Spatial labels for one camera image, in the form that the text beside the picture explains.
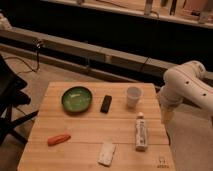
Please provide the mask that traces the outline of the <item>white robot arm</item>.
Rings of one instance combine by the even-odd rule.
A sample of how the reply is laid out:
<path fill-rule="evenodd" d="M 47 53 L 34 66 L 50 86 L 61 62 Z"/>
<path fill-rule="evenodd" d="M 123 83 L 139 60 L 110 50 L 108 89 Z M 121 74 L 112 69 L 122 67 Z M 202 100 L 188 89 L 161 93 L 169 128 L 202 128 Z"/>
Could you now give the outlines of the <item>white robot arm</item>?
<path fill-rule="evenodd" d="M 204 65 L 199 61 L 189 61 L 165 71 L 164 85 L 157 93 L 163 124 L 172 119 L 173 110 L 184 98 L 213 113 L 213 87 L 202 81 L 205 72 Z"/>

